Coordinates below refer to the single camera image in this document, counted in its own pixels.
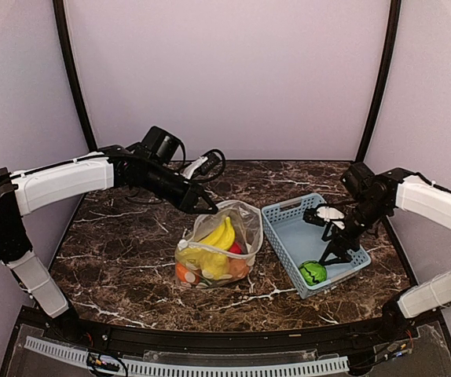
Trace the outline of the clear dotted zip top bag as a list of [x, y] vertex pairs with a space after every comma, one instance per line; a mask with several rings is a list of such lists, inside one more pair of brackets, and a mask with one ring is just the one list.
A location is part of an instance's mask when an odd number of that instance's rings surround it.
[[259, 208], [239, 200], [217, 204], [216, 214], [201, 214], [174, 252], [179, 285], [208, 289], [245, 278], [263, 243]]

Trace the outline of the orange green toy mango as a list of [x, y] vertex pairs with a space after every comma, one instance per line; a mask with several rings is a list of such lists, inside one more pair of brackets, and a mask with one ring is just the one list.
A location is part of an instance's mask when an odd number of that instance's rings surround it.
[[249, 266], [244, 259], [231, 258], [228, 273], [235, 279], [243, 279], [249, 273]]

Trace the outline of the yellow toy banana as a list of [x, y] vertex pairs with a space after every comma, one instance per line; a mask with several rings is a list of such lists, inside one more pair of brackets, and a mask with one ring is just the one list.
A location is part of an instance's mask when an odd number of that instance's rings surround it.
[[201, 244], [228, 251], [236, 239], [236, 231], [231, 218], [225, 217], [219, 227], [199, 241]]

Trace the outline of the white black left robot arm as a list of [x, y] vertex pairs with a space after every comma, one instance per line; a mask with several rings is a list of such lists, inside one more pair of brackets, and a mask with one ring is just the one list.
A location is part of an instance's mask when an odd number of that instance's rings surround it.
[[0, 264], [55, 319], [53, 327], [66, 341], [79, 342], [85, 326], [37, 255], [26, 219], [36, 212], [50, 214], [89, 192], [122, 188], [146, 190], [186, 214], [216, 214], [218, 207], [201, 183], [181, 167], [169, 166], [184, 148], [181, 139], [152, 126], [127, 147], [111, 145], [29, 170], [0, 168]]

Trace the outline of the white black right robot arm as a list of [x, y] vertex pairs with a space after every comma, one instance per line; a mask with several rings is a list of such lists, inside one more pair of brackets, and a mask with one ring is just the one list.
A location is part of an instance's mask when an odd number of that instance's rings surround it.
[[406, 238], [403, 244], [417, 275], [425, 278], [383, 306], [375, 333], [390, 341], [404, 330], [406, 320], [451, 306], [451, 190], [420, 172], [396, 167], [375, 174], [364, 163], [351, 165], [341, 182], [353, 208], [344, 211], [336, 203], [323, 203], [311, 211], [328, 243], [320, 264], [348, 262], [366, 231], [399, 212], [398, 233]]

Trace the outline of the red toy apple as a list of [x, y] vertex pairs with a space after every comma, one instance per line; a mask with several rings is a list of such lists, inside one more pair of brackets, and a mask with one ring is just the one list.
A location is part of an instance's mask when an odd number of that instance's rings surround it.
[[229, 252], [232, 254], [245, 254], [244, 246], [241, 243], [235, 241], [229, 249]]

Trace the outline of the yellow toy pepper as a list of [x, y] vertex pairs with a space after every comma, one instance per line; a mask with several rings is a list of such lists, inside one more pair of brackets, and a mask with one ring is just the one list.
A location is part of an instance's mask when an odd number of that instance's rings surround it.
[[187, 262], [198, 267], [203, 277], [208, 279], [218, 280], [229, 272], [229, 258], [225, 254], [202, 248], [187, 248], [181, 255]]

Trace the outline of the orange toy orange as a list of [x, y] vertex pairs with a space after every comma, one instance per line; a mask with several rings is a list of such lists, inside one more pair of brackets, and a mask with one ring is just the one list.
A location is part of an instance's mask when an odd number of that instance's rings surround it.
[[190, 269], [187, 269], [180, 262], [175, 263], [175, 272], [178, 280], [187, 286], [196, 285], [200, 282], [200, 278]]

